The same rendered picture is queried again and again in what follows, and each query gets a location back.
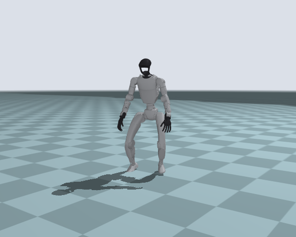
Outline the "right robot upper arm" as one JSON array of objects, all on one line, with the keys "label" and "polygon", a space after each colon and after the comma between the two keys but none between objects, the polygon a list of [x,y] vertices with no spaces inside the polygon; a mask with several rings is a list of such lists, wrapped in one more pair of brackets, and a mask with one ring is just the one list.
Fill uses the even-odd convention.
[{"label": "right robot upper arm", "polygon": [[136,88],[136,85],[137,85],[137,79],[138,79],[138,77],[131,78],[129,91],[128,91],[128,94],[126,96],[126,100],[128,100],[128,101],[133,101],[133,99],[134,99],[133,94],[135,92],[135,88]]}]

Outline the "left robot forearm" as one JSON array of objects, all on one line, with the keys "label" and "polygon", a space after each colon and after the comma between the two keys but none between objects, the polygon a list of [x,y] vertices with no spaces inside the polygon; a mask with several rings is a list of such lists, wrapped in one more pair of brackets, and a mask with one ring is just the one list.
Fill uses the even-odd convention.
[{"label": "left robot forearm", "polygon": [[171,108],[170,108],[170,100],[169,97],[166,95],[166,102],[163,103],[164,105],[164,109],[165,109],[165,113],[167,117],[171,116]]}]

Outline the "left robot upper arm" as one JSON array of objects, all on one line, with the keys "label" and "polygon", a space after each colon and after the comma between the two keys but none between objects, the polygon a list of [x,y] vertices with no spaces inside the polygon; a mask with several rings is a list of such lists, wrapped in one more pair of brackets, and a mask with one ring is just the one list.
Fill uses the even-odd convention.
[{"label": "left robot upper arm", "polygon": [[161,101],[162,102],[166,102],[166,95],[167,95],[167,89],[166,89],[166,85],[165,85],[165,80],[162,79],[162,78],[155,78],[156,80],[156,84],[159,85],[159,89],[160,89],[160,92],[162,94],[161,96]]}]

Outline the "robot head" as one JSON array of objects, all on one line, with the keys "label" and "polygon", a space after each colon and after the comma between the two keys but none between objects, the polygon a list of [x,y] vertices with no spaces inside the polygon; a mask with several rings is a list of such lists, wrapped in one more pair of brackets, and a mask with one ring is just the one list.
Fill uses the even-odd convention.
[{"label": "robot head", "polygon": [[[143,78],[145,78],[145,79],[148,79],[151,76],[153,76],[152,74],[149,73],[150,66],[151,66],[151,61],[149,59],[146,59],[146,58],[142,59],[140,61],[140,63],[139,63],[140,71],[144,75]],[[148,68],[148,71],[143,72],[141,68]],[[148,77],[148,75],[151,75],[151,76]]]}]

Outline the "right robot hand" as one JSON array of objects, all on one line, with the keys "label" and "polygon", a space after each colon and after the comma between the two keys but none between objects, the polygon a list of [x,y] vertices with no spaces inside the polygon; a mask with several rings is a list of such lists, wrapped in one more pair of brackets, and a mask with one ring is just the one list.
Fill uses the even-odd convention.
[{"label": "right robot hand", "polygon": [[120,119],[119,119],[119,121],[118,121],[117,128],[118,128],[120,131],[123,131],[123,130],[121,129],[121,125],[123,126],[123,119],[125,118],[125,116],[126,116],[126,113],[123,112],[123,114],[120,116]]}]

